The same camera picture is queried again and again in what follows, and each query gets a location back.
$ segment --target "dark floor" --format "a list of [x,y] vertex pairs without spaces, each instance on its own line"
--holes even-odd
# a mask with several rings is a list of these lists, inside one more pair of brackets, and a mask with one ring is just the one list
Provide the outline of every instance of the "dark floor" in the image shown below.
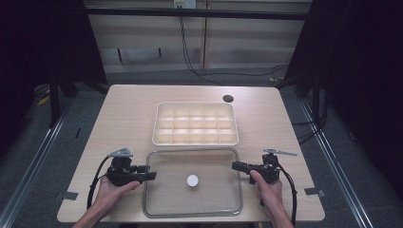
[[[219,70],[214,72],[234,72]],[[270,69],[236,69],[237,73],[270,72]],[[225,86],[272,86],[271,75],[211,75],[204,76]],[[109,74],[111,84],[156,84],[156,85],[211,85],[190,73],[188,70],[157,71],[146,73]],[[72,101],[67,111],[64,124],[50,148],[45,162],[40,168],[12,227],[70,227],[60,223],[57,212],[61,201],[56,195],[67,191],[69,182],[80,160],[86,141],[105,99],[105,95],[91,90],[85,85],[78,85],[79,94]],[[296,98],[294,87],[287,86],[280,91],[290,120],[295,124],[295,132],[302,142],[312,133]],[[67,98],[61,97],[62,105]],[[344,169],[350,184],[365,206],[365,210],[374,227],[400,227],[403,224],[403,204],[391,186],[372,166],[365,151],[358,141],[352,141],[348,126],[337,116],[330,103],[327,112],[324,133],[329,140],[338,162]],[[21,123],[19,136],[9,148],[8,155],[0,161],[0,209],[4,209],[12,197],[19,181],[35,156],[42,140],[48,132],[50,121],[49,102],[38,106],[32,104],[29,113]],[[323,190],[326,196],[321,198],[326,217],[320,222],[298,222],[297,227],[359,227],[348,201],[345,199],[335,176],[326,161],[315,137],[301,145],[308,168],[316,188]],[[118,224],[101,224],[99,227],[118,227]]]

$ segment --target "human arm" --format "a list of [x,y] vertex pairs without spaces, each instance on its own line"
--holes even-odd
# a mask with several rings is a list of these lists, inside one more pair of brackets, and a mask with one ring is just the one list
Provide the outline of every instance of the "human arm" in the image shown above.
[[123,186],[115,186],[107,177],[101,178],[98,195],[91,207],[74,224],[74,228],[93,227],[101,219],[106,217],[110,210],[122,198],[123,194],[134,190],[140,185],[138,181],[130,182]]
[[277,180],[269,184],[264,180],[261,174],[255,170],[252,170],[250,175],[258,183],[258,198],[259,200],[263,200],[264,213],[272,221],[273,226],[275,228],[294,227],[282,204],[281,181]]

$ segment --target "white compartment tray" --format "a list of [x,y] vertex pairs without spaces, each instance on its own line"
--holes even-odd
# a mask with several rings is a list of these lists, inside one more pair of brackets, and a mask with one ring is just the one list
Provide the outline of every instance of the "white compartment tray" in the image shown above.
[[152,142],[156,145],[234,145],[239,140],[228,103],[161,103]]

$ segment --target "clear plastic tray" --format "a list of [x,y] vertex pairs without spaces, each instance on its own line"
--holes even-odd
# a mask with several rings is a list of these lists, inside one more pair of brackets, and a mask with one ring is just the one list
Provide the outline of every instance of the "clear plastic tray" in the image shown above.
[[[157,178],[144,189],[144,213],[149,218],[235,216],[242,208],[240,174],[232,148],[160,150],[147,157]],[[190,176],[198,178],[189,182]]]

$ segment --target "white round object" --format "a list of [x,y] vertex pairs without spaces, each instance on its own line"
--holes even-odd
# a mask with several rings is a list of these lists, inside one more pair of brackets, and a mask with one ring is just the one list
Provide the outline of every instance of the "white round object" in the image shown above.
[[198,185],[198,183],[199,183],[198,176],[192,174],[189,177],[187,177],[187,184],[189,184],[189,186],[194,187]]

